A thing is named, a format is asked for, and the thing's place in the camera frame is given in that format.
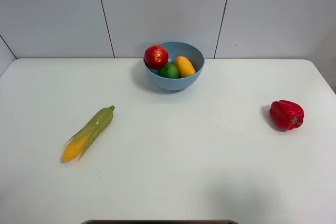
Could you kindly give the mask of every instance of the bowl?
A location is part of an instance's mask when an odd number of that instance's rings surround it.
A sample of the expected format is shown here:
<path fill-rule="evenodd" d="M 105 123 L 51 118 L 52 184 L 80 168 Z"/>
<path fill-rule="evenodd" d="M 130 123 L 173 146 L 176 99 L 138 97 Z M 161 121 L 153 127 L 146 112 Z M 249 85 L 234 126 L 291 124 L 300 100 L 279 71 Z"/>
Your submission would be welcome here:
<path fill-rule="evenodd" d="M 165 78 L 159 76 L 157 70 L 147 67 L 145 61 L 143 61 L 150 79 L 157 86 L 167 90 L 182 90 L 193 84 L 198 76 L 201 74 L 204 66 L 204 57 L 202 53 L 197 48 L 182 42 L 163 42 L 158 45 L 164 47 L 168 51 L 168 62 L 173 63 L 177 56 L 184 56 L 192 63 L 196 70 L 196 73 L 194 73 L 192 76 L 185 78 Z"/>

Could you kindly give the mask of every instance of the corn cob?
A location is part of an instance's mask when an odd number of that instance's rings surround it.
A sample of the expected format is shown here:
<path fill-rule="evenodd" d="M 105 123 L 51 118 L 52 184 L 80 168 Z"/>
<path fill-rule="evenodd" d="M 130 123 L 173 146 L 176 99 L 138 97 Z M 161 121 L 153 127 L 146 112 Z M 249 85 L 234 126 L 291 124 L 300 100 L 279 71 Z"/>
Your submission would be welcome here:
<path fill-rule="evenodd" d="M 103 108 L 70 140 L 66 143 L 62 162 L 69 162 L 80 155 L 96 140 L 97 136 L 110 124 L 113 119 L 114 106 Z"/>

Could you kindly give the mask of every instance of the green lime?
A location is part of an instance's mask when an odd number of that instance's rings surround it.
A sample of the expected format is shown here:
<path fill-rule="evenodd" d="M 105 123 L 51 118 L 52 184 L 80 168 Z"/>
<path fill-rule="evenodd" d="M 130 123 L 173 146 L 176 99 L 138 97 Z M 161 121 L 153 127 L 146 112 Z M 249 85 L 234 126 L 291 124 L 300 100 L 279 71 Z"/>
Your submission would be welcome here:
<path fill-rule="evenodd" d="M 177 79 L 179 75 L 179 71 L 177 70 L 176 66 L 170 62 L 164 65 L 158 72 L 159 76 L 166 77 L 170 79 Z"/>

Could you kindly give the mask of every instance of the red bell pepper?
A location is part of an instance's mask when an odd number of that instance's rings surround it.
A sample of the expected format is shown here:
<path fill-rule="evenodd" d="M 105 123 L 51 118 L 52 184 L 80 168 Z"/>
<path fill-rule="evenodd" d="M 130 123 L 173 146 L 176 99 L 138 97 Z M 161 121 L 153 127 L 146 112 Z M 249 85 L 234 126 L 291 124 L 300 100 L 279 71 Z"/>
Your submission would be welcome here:
<path fill-rule="evenodd" d="M 298 128 L 303 124 L 303 109 L 300 105 L 290 101 L 273 102 L 269 113 L 275 123 L 284 131 Z"/>

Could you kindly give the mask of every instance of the tomato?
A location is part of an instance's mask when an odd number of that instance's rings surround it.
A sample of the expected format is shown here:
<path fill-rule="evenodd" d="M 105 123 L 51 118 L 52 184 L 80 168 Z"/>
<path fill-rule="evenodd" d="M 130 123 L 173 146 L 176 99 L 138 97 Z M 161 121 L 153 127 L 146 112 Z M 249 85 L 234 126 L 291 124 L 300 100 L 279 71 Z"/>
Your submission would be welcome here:
<path fill-rule="evenodd" d="M 159 45 L 153 45 L 145 51 L 145 63 L 151 69 L 159 70 L 168 62 L 168 52 Z"/>

